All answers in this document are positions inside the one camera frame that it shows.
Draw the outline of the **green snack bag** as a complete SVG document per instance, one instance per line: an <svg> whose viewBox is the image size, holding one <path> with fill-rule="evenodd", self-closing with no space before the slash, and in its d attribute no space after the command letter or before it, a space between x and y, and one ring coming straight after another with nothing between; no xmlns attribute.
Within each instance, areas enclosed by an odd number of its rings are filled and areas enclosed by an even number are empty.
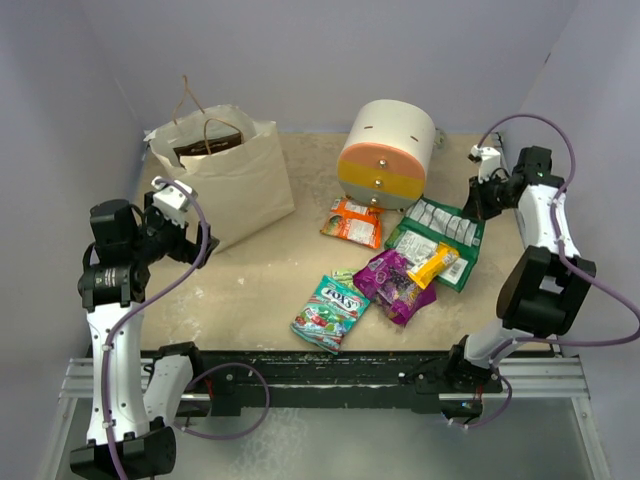
<svg viewBox="0 0 640 480"><path fill-rule="evenodd" d="M477 264L484 231L484 221L468 219L459 208L421 197L393 229L385 248L396 250L413 267L440 243L453 247L459 258L436 280L460 293Z"/></svg>

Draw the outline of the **yellow small snack box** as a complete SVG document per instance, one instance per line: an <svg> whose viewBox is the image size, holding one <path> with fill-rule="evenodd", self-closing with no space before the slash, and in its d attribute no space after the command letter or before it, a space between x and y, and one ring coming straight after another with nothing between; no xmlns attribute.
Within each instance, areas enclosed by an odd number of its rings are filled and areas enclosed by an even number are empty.
<svg viewBox="0 0 640 480"><path fill-rule="evenodd" d="M444 243L439 243L425 259L407 271L409 278L421 289L426 289L440 273L453 265L459 258L459 252Z"/></svg>

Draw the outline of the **brown Kettle chips bag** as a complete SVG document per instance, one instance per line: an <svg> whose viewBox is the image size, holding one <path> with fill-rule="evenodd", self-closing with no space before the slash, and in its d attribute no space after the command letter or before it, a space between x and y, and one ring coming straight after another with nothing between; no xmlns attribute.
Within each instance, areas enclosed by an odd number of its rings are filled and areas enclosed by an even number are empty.
<svg viewBox="0 0 640 480"><path fill-rule="evenodd" d="M215 139L203 139L191 144L173 149L178 156L211 155L239 146L242 143L242 134L234 133Z"/></svg>

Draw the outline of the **teal Fox's candy bag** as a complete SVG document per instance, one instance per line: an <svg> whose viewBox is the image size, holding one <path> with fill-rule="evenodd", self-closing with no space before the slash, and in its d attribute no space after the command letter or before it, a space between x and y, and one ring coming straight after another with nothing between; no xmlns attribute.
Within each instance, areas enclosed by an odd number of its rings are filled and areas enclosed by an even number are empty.
<svg viewBox="0 0 640 480"><path fill-rule="evenodd" d="M338 355L346 335L369 305L361 293L324 275L290 329L306 342Z"/></svg>

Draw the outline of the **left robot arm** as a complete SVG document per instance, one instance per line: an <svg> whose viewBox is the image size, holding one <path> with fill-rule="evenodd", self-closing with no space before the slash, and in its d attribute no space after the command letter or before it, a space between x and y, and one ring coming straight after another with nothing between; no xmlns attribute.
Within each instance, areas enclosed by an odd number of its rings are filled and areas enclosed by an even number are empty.
<svg viewBox="0 0 640 480"><path fill-rule="evenodd" d="M206 220L188 240L189 210L199 211L189 187L163 185L144 206L115 199L90 211L93 243L85 251L78 291L90 328L93 400L86 444L70 454L83 479L146 479L170 473L176 462L172 429L182 392L202 387L206 369L193 342L159 349L150 380L142 381L144 310L153 263L168 257L194 273L218 241Z"/></svg>

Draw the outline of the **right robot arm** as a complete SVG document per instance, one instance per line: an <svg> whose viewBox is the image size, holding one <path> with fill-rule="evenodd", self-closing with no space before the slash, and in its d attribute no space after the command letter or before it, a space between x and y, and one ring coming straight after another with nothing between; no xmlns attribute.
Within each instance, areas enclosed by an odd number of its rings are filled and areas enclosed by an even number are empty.
<svg viewBox="0 0 640 480"><path fill-rule="evenodd" d="M446 383L456 391L486 384L501 359L520 344L561 336L572 326L590 289L570 266L595 275L594 262L580 256L570 238L564 213L563 178L552 172L550 150L521 150L506 177L500 177L501 155L492 147L472 147L469 158L478 174L469 180L463 213L489 220L508 209L522 221L525 250L505 281L496 303L496 318L483 330L464 336L449 353ZM566 256L569 266L560 258Z"/></svg>

